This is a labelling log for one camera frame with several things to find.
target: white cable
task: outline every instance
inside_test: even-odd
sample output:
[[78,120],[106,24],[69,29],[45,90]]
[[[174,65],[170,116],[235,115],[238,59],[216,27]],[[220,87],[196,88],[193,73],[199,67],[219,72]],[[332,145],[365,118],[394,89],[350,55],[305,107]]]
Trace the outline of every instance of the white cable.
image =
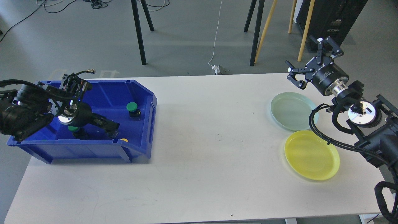
[[150,12],[159,11],[159,10],[161,10],[165,5],[166,5],[166,0],[163,0],[163,5],[162,5],[160,8],[158,8],[158,9],[156,9],[156,10],[148,10],[148,11],[150,11]]
[[[43,1],[43,0],[36,0],[36,4],[37,4],[37,5],[40,5],[39,2],[41,2],[41,1]],[[46,6],[46,7],[48,7],[48,6],[55,6],[56,4],[59,4],[59,3],[63,2],[63,1],[64,1],[64,0],[61,0],[60,2],[54,3],[54,4],[52,4],[52,5],[44,5],[44,6]]]
[[210,62],[211,62],[211,61],[213,60],[213,58],[214,58],[214,49],[216,48],[217,32],[219,31],[219,24],[220,24],[221,6],[222,6],[222,0],[221,0],[221,4],[220,4],[219,21],[218,21],[218,23],[217,23],[216,37],[214,38],[213,56],[211,56],[211,59],[210,59],[210,61],[208,62],[208,64],[209,64],[210,66],[213,66],[213,65],[210,64]]

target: light green plate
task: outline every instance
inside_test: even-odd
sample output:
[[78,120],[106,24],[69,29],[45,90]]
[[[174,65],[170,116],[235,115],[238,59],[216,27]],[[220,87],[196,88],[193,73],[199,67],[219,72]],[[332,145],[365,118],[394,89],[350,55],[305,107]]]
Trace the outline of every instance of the light green plate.
[[[308,119],[315,104],[306,96],[295,92],[283,92],[271,101],[271,113],[275,120],[284,128],[292,131],[310,128]],[[319,115],[314,117],[317,123]]]

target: plate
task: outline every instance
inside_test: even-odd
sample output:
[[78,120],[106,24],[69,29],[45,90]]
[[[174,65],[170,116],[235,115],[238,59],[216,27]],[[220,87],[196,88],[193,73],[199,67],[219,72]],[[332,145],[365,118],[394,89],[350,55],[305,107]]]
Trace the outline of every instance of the plate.
[[334,145],[312,131],[291,134],[285,143],[285,156],[289,165],[300,175],[311,180],[327,180],[340,167],[340,156]]
[[[271,101],[271,114],[284,128],[292,131],[307,130],[310,128],[308,119],[315,104],[306,96],[295,92],[283,92]],[[314,117],[318,122],[319,115]]]

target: black speaker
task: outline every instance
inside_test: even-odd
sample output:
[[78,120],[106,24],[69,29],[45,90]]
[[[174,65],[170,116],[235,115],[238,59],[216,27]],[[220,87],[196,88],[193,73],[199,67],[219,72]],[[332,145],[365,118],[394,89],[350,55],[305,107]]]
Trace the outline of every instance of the black speaker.
[[[367,0],[315,1],[308,37],[312,35],[318,39],[330,36],[340,46],[366,2]],[[310,0],[304,0],[297,16],[297,24],[302,31],[304,31],[309,7]],[[307,38],[307,47],[309,51],[317,50],[317,44],[309,38]]]

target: chair leg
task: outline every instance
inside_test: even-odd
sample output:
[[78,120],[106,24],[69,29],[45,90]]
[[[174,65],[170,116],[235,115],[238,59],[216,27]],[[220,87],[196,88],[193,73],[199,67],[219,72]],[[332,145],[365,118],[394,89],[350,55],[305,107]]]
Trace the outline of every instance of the chair leg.
[[140,18],[138,16],[137,0],[131,0],[131,6],[133,8],[133,16],[135,23],[135,30],[137,31],[138,47],[140,49],[141,63],[146,65],[144,42],[142,41]]
[[295,15],[297,0],[293,0],[292,12],[290,13],[289,31],[287,33],[292,33],[293,17]]
[[149,30],[154,31],[155,29],[153,28],[152,19],[150,18],[148,6],[146,5],[146,1],[141,0],[141,3],[142,3],[142,8],[144,8],[146,20],[148,21]]
[[263,46],[265,35],[267,34],[269,23],[271,22],[273,11],[275,10],[275,6],[276,6],[277,2],[278,2],[278,0],[274,0],[274,2],[272,3],[272,6],[271,6],[271,10],[269,11],[267,21],[265,22],[263,33],[261,34],[260,43],[259,43],[258,48],[257,48],[257,53],[256,53],[256,58],[254,59],[254,64],[257,63],[258,56],[260,55],[261,47]]
[[249,25],[253,17],[253,12],[254,12],[254,7],[256,6],[256,2],[257,0],[252,0],[252,3],[250,4],[248,18],[246,19],[245,29],[243,30],[244,32],[247,32],[249,30]]
[[250,56],[250,66],[254,66],[254,58],[256,57],[258,36],[260,34],[261,19],[263,17],[264,1],[265,0],[260,0],[258,3],[257,20],[256,20],[256,27],[254,29],[254,38],[252,45],[252,54]]
[[314,4],[315,4],[315,0],[311,0],[311,2],[310,2],[310,8],[308,9],[308,14],[307,14],[307,21],[305,22],[304,33],[302,34],[300,52],[299,52],[299,54],[298,54],[299,57],[297,58],[297,61],[298,61],[298,62],[301,61],[302,53],[304,52],[305,41],[307,40],[308,29],[309,29],[309,27],[310,27],[311,16],[312,16],[312,11],[313,11],[313,9],[314,9]]

